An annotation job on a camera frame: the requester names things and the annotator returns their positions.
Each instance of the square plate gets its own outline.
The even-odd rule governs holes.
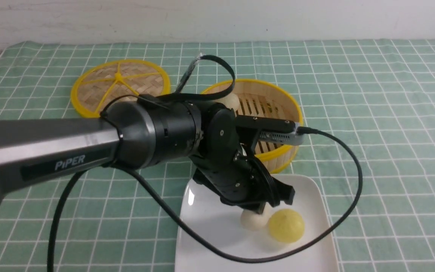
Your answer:
[[[240,224],[242,209],[221,203],[219,197],[192,179],[186,188],[181,208],[181,219],[196,233],[219,250],[243,258],[262,258],[285,253],[316,238],[330,224],[325,205],[315,182],[301,175],[273,175],[295,188],[290,207],[282,203],[272,212],[293,208],[305,221],[303,237],[292,244],[273,241],[267,228],[248,231]],[[262,264],[244,264],[225,260],[201,246],[179,228],[176,245],[176,272],[271,272],[271,271],[338,272],[335,245],[331,235],[310,248],[288,258]]]

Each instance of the bamboo steamer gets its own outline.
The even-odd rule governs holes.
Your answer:
[[[126,94],[168,94],[169,76],[159,66],[144,60],[117,60],[99,65],[76,81],[71,103],[83,117],[99,117],[100,111],[114,98]],[[126,97],[121,100],[136,100]]]
[[[217,83],[202,93],[223,91],[231,81]],[[236,79],[233,93],[240,101],[236,114],[256,117],[288,119],[303,125],[303,115],[295,99],[282,88],[256,79]],[[295,158],[297,146],[280,145],[259,141],[255,154],[270,173],[283,171]]]

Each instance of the robotic arm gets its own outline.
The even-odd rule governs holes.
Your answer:
[[[0,121],[0,204],[13,191],[94,167],[142,169],[180,157],[226,205],[262,213],[266,202],[292,203],[293,187],[270,178],[252,153],[257,141],[300,145],[300,124],[235,117],[211,101],[158,107],[143,98],[117,102],[98,119]]]

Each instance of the green checkered tablecloth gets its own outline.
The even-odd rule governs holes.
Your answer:
[[[239,78],[291,93],[307,126],[330,131],[361,159],[364,194],[333,234],[344,272],[435,272],[435,40],[42,45],[25,42],[0,57],[0,119],[78,117],[69,92],[86,70],[145,59],[175,86],[198,52],[227,60]],[[203,62],[186,92],[227,80]],[[187,159],[141,173],[179,211],[192,175]],[[331,221],[355,192],[353,162],[312,136],[285,173],[313,178]],[[51,217],[68,178],[11,193],[0,208],[0,272],[45,270]],[[177,227],[129,176],[94,169],[71,194],[57,238],[68,271],[170,272]]]

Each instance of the white wall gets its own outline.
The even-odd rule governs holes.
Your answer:
[[[348,38],[435,38],[435,0],[0,0],[0,48]]]

